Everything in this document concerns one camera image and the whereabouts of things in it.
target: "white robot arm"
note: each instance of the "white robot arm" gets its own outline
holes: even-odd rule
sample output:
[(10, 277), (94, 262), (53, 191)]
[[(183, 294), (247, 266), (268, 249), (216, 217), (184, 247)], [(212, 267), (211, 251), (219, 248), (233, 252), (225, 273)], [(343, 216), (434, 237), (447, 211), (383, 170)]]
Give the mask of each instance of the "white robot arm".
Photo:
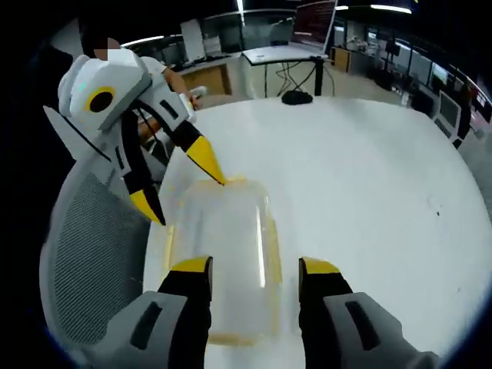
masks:
[(58, 97), (63, 115), (101, 130), (110, 148), (108, 156), (130, 198), (151, 220), (165, 224), (140, 150), (133, 109), (150, 113), (196, 165), (221, 185), (225, 183), (210, 143), (192, 124), (196, 115), (186, 97), (171, 91), (162, 75), (150, 75), (131, 50), (108, 50), (108, 61), (81, 55), (60, 81)]

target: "yellow circular joint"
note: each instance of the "yellow circular joint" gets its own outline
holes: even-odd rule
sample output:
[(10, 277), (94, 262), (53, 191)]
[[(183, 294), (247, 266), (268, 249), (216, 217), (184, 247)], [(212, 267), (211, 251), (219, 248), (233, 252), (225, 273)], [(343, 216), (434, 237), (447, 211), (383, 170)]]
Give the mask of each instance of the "yellow circular joint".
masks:
[(101, 86), (92, 92), (84, 105), (84, 110), (99, 113), (108, 108), (116, 96), (116, 90), (111, 86)]

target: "transparent plastic container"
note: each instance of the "transparent plastic container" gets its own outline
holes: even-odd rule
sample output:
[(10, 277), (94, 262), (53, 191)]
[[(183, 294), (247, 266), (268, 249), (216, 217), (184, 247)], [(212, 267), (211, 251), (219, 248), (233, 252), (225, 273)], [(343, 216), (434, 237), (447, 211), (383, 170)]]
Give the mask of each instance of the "transparent plastic container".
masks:
[(178, 202), (165, 269), (213, 257), (208, 342), (251, 346), (278, 332), (281, 266), (268, 195), (253, 181), (199, 181)]

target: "office room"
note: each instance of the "office room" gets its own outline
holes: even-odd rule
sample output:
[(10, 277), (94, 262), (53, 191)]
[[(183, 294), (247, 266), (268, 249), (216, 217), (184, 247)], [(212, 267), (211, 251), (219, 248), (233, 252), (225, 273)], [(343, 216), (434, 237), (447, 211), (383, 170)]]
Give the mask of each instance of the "office room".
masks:
[(18, 363), (481, 367), (480, 9), (95, 5), (8, 40)]

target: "white tabletop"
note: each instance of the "white tabletop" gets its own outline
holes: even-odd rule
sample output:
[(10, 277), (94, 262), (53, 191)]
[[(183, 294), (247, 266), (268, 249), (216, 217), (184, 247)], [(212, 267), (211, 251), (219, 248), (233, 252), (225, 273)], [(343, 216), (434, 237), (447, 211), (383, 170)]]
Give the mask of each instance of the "white tabletop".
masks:
[(310, 58), (328, 59), (326, 54), (311, 52), (293, 45), (267, 46), (265, 48), (253, 48), (243, 52), (246, 59), (252, 64), (264, 64), (273, 62), (289, 62), (309, 60)]
[[(197, 126), (226, 177), (268, 190), (283, 274), (281, 338), (255, 355), (209, 345), (206, 363), (304, 367), (302, 255), (338, 266), (418, 350), (444, 355), (473, 324), (492, 278), (492, 226), (467, 166), (427, 116), (375, 101), (261, 99), (199, 111)], [(174, 151), (159, 195), (168, 224), (180, 194), (206, 178)], [(161, 283), (165, 239), (166, 227), (153, 224), (145, 291)]]

